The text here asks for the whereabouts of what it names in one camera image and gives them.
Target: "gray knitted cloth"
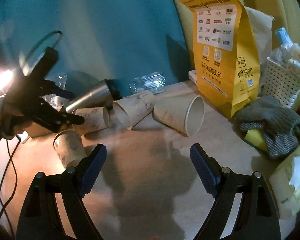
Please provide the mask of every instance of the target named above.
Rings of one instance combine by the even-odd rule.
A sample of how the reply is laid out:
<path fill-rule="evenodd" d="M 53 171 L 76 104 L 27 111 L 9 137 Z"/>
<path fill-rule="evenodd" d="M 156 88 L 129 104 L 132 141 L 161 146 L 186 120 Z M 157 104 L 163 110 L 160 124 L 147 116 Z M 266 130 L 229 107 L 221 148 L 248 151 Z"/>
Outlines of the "gray knitted cloth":
<path fill-rule="evenodd" d="M 300 133 L 300 116 L 272 96 L 260 97 L 241 109 L 235 122 L 241 131 L 261 130 L 271 158 L 285 156 L 298 146 L 295 133 Z"/>

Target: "yellow plastic bag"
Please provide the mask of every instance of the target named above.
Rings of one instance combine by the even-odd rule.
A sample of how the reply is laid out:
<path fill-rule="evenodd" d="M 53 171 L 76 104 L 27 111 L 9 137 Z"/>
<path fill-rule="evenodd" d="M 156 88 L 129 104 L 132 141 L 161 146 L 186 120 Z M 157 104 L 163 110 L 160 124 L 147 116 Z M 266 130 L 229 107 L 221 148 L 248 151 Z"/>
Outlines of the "yellow plastic bag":
<path fill-rule="evenodd" d="M 194 17 L 198 90 L 228 119 L 257 98 L 258 51 L 239 0 L 179 0 Z"/>

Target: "blue gripper pad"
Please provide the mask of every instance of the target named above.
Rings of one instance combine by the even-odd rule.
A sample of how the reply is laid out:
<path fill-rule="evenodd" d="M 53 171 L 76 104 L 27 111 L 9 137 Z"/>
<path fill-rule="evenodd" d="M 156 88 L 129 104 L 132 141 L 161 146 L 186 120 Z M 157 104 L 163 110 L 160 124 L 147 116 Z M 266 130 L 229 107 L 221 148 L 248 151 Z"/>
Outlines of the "blue gripper pad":
<path fill-rule="evenodd" d="M 85 194 L 91 192 L 94 183 L 97 180 L 97 177 L 101 171 L 103 164 L 107 159 L 107 148 L 104 145 L 98 147 L 97 145 L 95 149 L 92 151 L 91 155 L 88 157 L 92 157 L 90 160 L 90 165 L 86 168 L 84 174 L 81 176 L 81 188 L 79 189 L 78 195 L 83 198 Z"/>
<path fill-rule="evenodd" d="M 219 194 L 217 185 L 221 182 L 218 162 L 209 157 L 198 143 L 191 146 L 190 159 L 207 193 L 214 198 L 217 197 Z"/>

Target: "bright light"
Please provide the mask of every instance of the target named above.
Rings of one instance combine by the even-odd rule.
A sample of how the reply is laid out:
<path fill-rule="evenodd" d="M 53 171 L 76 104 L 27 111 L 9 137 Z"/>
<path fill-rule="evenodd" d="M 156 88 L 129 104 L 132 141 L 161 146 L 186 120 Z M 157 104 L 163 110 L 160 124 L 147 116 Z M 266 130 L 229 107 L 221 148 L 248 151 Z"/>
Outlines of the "bright light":
<path fill-rule="evenodd" d="M 10 83 L 12 76 L 13 74 L 11 70 L 7 70 L 0 74 L 0 90 Z"/>

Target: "metal screw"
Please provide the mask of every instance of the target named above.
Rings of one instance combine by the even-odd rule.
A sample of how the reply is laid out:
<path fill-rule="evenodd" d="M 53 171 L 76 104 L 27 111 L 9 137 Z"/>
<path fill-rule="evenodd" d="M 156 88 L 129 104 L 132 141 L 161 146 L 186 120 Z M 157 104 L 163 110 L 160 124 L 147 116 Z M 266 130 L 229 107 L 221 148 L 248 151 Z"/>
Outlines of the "metal screw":
<path fill-rule="evenodd" d="M 261 173 L 259 171 L 256 171 L 254 173 L 254 176 L 256 176 L 258 179 L 260 179 L 262 177 Z"/>
<path fill-rule="evenodd" d="M 37 179 L 40 179 L 40 178 L 42 178 L 44 176 L 44 173 L 43 172 L 38 172 L 36 175 L 35 175 L 35 177 L 37 178 Z"/>
<path fill-rule="evenodd" d="M 75 171 L 75 167 L 69 167 L 69 168 L 67 168 L 67 172 L 68 173 L 73 173 Z"/>
<path fill-rule="evenodd" d="M 225 173 L 225 174 L 228 174 L 230 173 L 231 169 L 228 168 L 228 167 L 222 167 L 222 172 Z"/>

